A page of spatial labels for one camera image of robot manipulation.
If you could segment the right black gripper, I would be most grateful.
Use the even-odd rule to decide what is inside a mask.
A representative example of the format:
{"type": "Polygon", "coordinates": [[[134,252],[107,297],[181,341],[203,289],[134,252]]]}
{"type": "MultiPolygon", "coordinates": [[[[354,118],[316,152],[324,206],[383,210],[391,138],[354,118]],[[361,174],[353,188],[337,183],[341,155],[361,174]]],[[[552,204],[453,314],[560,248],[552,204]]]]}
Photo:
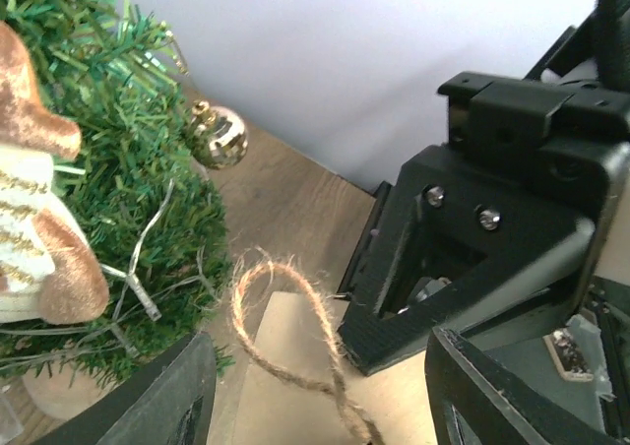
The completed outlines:
{"type": "Polygon", "coordinates": [[[471,72],[437,92],[448,100],[450,146],[506,177],[556,162],[561,178],[575,179],[587,159],[628,148],[627,93],[471,72]]]}

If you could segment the gingerbread figure ornament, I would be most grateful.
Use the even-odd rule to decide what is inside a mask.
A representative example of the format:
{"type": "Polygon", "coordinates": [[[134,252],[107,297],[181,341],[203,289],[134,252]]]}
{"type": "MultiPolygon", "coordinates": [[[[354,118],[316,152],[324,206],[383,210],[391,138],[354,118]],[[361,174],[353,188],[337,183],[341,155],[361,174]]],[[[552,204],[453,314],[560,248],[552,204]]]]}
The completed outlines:
{"type": "Polygon", "coordinates": [[[41,102],[29,51],[1,26],[1,320],[92,321],[109,287],[86,236],[53,192],[54,159],[74,159],[79,126],[41,102]]]}

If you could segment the small green christmas tree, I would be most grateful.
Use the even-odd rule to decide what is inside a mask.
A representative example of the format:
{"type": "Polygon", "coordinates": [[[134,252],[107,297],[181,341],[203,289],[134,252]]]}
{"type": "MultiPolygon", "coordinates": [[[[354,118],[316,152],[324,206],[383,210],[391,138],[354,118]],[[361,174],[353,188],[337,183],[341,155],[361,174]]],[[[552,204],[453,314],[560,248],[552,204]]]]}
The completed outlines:
{"type": "Polygon", "coordinates": [[[224,208],[184,140],[194,102],[166,23],[127,0],[1,0],[3,24],[43,105],[81,130],[78,155],[53,160],[53,192],[109,287],[92,321],[1,320],[2,375],[69,419],[203,324],[228,274],[224,208]]]}

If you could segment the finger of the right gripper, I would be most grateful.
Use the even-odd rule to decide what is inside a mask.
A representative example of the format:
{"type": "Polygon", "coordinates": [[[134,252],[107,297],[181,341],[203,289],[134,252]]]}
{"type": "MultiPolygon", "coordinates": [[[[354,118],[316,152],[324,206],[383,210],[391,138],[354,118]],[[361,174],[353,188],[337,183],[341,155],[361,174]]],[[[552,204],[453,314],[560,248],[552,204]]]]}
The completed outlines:
{"type": "Polygon", "coordinates": [[[445,147],[406,162],[339,333],[374,374],[424,350],[435,327],[481,350],[541,337],[572,315],[595,223],[473,170],[445,147]]]}

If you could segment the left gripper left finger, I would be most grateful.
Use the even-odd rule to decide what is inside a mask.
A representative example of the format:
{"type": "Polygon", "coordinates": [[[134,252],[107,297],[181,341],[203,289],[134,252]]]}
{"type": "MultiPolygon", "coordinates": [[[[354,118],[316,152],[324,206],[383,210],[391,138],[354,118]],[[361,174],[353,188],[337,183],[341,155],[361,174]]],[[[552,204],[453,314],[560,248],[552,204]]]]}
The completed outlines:
{"type": "Polygon", "coordinates": [[[217,385],[209,334],[190,334],[40,445],[207,443],[217,385]]]}

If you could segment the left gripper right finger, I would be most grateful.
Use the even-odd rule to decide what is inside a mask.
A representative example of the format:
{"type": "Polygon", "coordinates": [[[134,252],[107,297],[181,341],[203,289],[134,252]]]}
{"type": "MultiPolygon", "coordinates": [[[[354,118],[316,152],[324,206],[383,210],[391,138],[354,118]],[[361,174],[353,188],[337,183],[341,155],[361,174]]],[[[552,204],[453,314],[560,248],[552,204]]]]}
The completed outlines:
{"type": "Polygon", "coordinates": [[[618,444],[539,395],[458,333],[435,328],[425,377],[439,444],[463,444],[465,422],[481,444],[618,444]]]}

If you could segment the brown heart ornament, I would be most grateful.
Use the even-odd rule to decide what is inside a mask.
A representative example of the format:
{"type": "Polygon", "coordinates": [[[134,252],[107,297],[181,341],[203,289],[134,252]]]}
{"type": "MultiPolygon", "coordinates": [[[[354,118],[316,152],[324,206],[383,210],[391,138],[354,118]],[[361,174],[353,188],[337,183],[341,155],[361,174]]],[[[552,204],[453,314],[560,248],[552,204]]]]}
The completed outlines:
{"type": "MultiPolygon", "coordinates": [[[[230,323],[249,365],[235,416],[234,444],[355,444],[334,399],[275,378],[256,360],[281,366],[295,376],[332,383],[330,330],[347,303],[309,283],[287,260],[258,253],[239,261],[229,295],[230,323]],[[323,329],[326,320],[329,330],[323,329]]],[[[382,444],[434,444],[419,353],[372,376],[339,361],[346,392],[375,422],[382,444]]]]}

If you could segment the clear battery box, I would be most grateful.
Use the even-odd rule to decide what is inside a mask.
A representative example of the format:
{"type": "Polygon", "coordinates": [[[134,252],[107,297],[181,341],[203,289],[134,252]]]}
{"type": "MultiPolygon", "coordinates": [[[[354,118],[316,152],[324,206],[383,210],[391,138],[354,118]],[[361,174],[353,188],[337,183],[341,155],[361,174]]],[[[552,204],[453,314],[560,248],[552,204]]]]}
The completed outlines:
{"type": "Polygon", "coordinates": [[[9,385],[2,385],[0,392],[0,443],[9,444],[13,439],[20,436],[24,431],[24,426],[11,406],[7,393],[9,385]]]}

